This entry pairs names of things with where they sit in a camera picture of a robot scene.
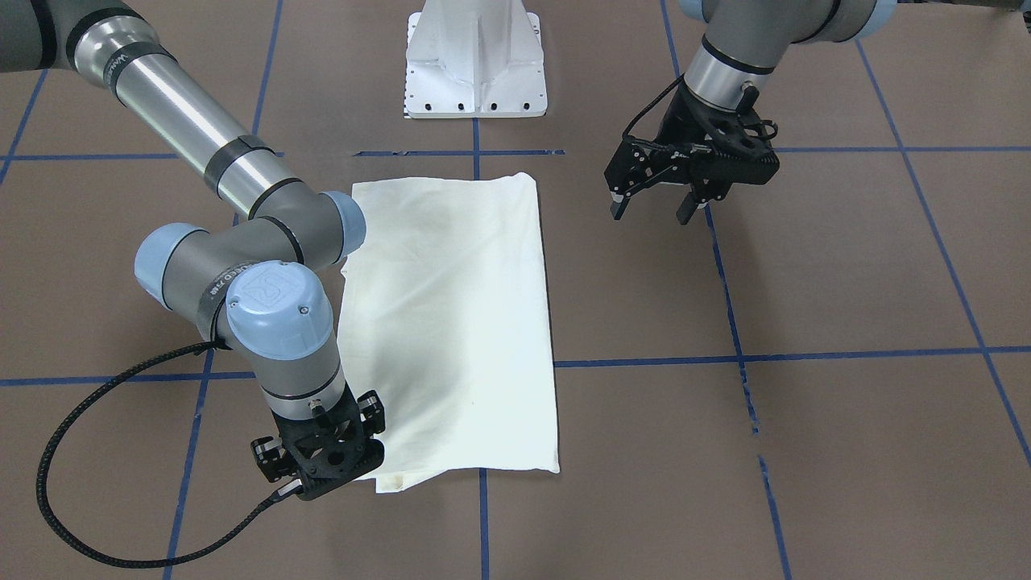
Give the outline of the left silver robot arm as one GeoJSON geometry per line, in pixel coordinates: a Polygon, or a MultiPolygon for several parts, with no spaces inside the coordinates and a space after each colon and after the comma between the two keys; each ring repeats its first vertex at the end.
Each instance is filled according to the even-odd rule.
{"type": "Polygon", "coordinates": [[[633,135],[630,122],[605,168],[611,216],[657,184],[686,187],[677,220],[686,224],[732,186],[763,186],[780,169],[776,122],[755,109],[792,45],[846,43],[876,33],[895,1],[681,1],[706,32],[689,66],[647,106],[668,102],[656,136],[633,135]]]}

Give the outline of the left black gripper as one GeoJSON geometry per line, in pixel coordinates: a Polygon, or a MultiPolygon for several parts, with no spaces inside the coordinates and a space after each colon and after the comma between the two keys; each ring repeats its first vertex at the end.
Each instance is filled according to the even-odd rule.
{"type": "Polygon", "coordinates": [[[771,143],[778,127],[756,113],[759,95],[755,86],[745,82],[743,102],[725,111],[693,95],[684,77],[663,89],[623,129],[621,143],[604,170],[612,219],[621,220],[630,199],[656,184],[689,189],[677,208],[677,223],[685,226],[708,202],[722,201],[733,184],[769,183],[780,169],[771,143]],[[673,99],[660,121],[658,135],[651,140],[634,136],[634,125],[667,95],[673,99]]]}

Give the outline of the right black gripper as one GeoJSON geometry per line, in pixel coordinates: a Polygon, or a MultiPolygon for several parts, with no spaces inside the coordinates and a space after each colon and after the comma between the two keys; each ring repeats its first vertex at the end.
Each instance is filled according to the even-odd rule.
{"type": "Polygon", "coordinates": [[[271,483],[287,479],[275,493],[298,494],[309,502],[378,469],[386,428],[383,399],[375,390],[356,399],[346,387],[330,410],[313,405],[312,417],[287,420],[274,416],[277,437],[251,441],[255,465],[271,483]]]}

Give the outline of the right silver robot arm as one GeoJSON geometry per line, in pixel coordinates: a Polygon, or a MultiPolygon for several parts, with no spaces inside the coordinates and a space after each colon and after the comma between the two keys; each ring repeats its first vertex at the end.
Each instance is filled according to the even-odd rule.
{"type": "Polygon", "coordinates": [[[276,425],[255,462],[319,498],[383,465],[383,401],[355,396],[319,272],[366,237],[350,194],[320,192],[225,110],[122,1],[4,1],[2,71],[63,69],[113,95],[201,177],[238,224],[161,226],[134,258],[140,286],[246,360],[276,425]]]}

